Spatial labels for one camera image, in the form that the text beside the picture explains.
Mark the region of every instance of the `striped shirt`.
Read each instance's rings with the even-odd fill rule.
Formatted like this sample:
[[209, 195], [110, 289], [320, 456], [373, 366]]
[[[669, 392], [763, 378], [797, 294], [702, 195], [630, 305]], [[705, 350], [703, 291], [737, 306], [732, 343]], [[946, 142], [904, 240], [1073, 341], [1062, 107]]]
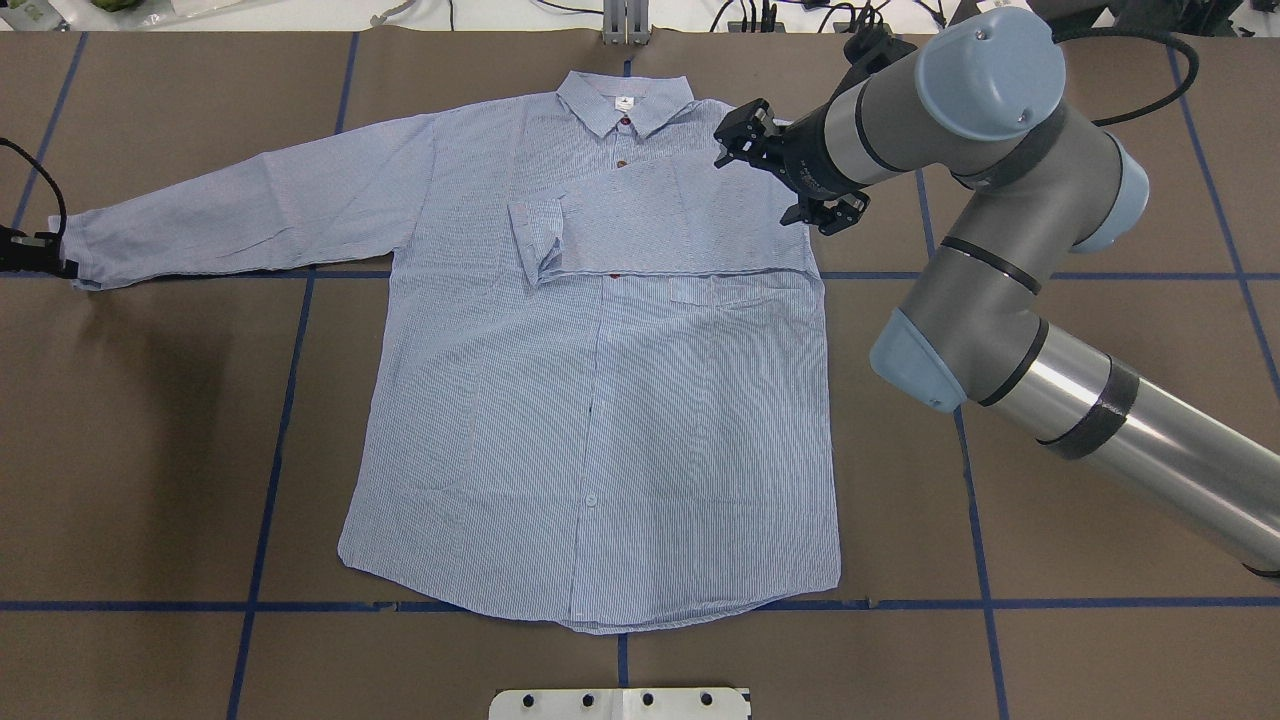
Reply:
[[79, 286], [394, 254], [343, 561], [672, 628], [836, 584], [823, 290], [684, 78], [369, 126], [70, 218]]

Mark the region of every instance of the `white metal plate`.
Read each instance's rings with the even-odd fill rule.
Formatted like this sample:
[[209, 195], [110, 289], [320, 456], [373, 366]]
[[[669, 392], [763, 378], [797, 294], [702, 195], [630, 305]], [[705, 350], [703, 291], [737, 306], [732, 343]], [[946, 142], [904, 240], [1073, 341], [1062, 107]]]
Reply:
[[503, 691], [489, 720], [750, 720], [750, 697], [745, 688]]

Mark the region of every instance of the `shirt collar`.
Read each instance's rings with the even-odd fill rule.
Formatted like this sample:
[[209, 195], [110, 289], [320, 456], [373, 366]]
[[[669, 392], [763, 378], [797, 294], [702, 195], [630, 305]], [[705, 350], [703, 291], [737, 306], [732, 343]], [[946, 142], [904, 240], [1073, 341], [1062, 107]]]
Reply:
[[[689, 81], [677, 78], [613, 77], [571, 72], [556, 95], [582, 124], [599, 137], [626, 114], [640, 137], [649, 137], [694, 101]], [[635, 97], [627, 113], [614, 109], [613, 96]]]

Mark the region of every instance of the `brown table surface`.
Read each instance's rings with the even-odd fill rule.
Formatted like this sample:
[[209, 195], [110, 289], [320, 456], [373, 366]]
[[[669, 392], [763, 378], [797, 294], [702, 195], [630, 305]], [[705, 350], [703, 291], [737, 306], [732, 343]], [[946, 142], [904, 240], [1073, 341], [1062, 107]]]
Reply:
[[[1039, 309], [1280, 448], [1280, 41], [1196, 45], [1187, 104], [1114, 128], [1151, 176], [1144, 218], [1070, 258]], [[626, 60], [795, 117], [835, 87], [840, 46], [4, 33], [0, 135], [38, 149], [74, 213]], [[1066, 50], [1091, 117], [1175, 82], [1155, 45]], [[500, 688], [712, 683], [751, 688], [758, 719], [1280, 716], [1274, 585], [1000, 418], [936, 414], [872, 373], [873, 340], [964, 202], [936, 170], [876, 187], [859, 227], [815, 238], [841, 585], [622, 638], [456, 611], [339, 562], [387, 259], [106, 293], [0, 277], [0, 716], [465, 719]], [[0, 159], [0, 222], [42, 229], [54, 202], [28, 177]]]

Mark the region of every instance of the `robotic arm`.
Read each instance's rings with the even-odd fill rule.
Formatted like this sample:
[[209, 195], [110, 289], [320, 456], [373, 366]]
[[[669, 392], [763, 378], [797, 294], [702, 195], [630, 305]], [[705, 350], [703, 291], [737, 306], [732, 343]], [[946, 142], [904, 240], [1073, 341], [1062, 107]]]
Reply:
[[1048, 26], [1001, 8], [915, 53], [887, 35], [865, 45], [846, 47], [854, 72], [796, 123], [756, 100], [716, 137], [717, 164], [750, 163], [797, 193], [783, 224], [824, 234], [858, 222], [865, 187], [933, 163], [974, 191], [872, 348], [876, 372], [943, 413], [992, 407], [1280, 582], [1280, 456], [1030, 310], [1066, 252], [1108, 247], [1148, 193], [1120, 142], [1062, 101]]

